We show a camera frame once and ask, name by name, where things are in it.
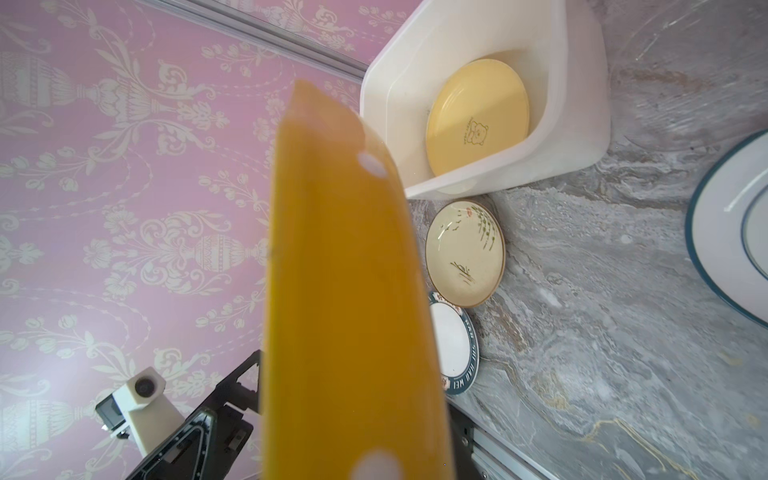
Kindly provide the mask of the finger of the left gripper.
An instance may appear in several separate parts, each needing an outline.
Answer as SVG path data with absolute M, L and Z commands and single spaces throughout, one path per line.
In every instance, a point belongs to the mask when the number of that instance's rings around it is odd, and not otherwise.
M 224 377 L 209 395 L 214 405 L 231 404 L 240 410 L 250 410 L 257 414 L 260 409 L 259 385 L 261 381 L 262 351 L 254 351 L 246 360 L 236 367 L 230 374 Z M 257 369 L 256 386 L 251 388 L 241 382 L 241 378 L 252 369 Z
M 215 479 L 216 414 L 191 415 L 127 475 L 127 479 Z

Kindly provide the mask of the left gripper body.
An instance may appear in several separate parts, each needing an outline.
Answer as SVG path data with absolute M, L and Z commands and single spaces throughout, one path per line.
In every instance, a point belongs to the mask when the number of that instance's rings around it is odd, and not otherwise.
M 222 403 L 205 406 L 212 419 L 206 459 L 203 466 L 204 479 L 224 479 L 253 433 L 254 427 L 244 419 L 244 414 L 260 413 L 259 402 L 243 405 Z

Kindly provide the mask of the yellow polka dot plate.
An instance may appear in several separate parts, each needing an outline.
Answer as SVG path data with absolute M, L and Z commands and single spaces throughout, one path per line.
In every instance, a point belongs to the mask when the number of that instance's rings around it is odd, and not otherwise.
M 452 479 L 446 399 L 397 168 L 348 107 L 295 84 L 271 186 L 267 479 Z

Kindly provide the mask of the green rimmed white plate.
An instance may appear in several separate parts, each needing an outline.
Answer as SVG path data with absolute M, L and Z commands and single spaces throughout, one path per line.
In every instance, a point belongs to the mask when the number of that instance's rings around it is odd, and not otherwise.
M 444 392 L 457 396 L 475 382 L 479 370 L 479 343 L 467 312 L 449 303 L 437 291 L 428 294 Z

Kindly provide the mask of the pale yellow bear plate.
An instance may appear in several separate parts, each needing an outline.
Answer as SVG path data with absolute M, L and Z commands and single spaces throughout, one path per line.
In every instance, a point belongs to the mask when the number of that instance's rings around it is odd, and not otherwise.
M 530 102 L 509 65 L 473 61 L 439 92 L 427 121 L 426 155 L 434 176 L 463 168 L 523 142 L 529 135 Z

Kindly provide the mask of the white plastic bin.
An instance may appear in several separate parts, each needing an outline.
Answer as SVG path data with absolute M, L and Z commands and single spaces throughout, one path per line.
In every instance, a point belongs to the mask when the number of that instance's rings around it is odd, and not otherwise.
M 529 136 L 435 175 L 426 156 L 428 115 L 446 80 L 481 58 L 520 76 Z M 601 25 L 585 1 L 425 1 L 369 65 L 360 113 L 385 141 L 410 199 L 475 196 L 591 166 L 611 138 Z

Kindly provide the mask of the beige willow painted plate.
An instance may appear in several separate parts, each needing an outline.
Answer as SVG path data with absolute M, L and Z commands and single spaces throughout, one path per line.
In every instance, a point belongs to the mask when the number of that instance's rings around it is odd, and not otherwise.
M 436 214 L 428 229 L 425 262 L 443 298 L 462 308 L 476 307 L 492 296 L 503 278 L 503 231 L 481 204 L 454 201 Z

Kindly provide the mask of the white plate black emblem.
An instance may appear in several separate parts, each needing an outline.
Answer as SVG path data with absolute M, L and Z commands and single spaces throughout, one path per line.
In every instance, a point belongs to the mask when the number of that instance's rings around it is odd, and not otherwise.
M 732 147 L 689 202 L 685 243 L 696 271 L 733 310 L 767 326 L 767 132 Z

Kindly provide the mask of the aluminium front rail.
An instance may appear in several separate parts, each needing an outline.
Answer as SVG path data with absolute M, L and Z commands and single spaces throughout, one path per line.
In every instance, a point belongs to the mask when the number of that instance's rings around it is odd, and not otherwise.
M 457 479 L 557 479 L 450 400 L 447 408 Z

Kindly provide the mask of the left corner aluminium post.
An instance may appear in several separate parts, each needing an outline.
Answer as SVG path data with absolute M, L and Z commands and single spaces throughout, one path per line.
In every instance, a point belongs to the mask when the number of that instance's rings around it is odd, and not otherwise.
M 144 1 L 144 4 L 294 60 L 361 82 L 367 65 L 289 30 L 216 1 Z

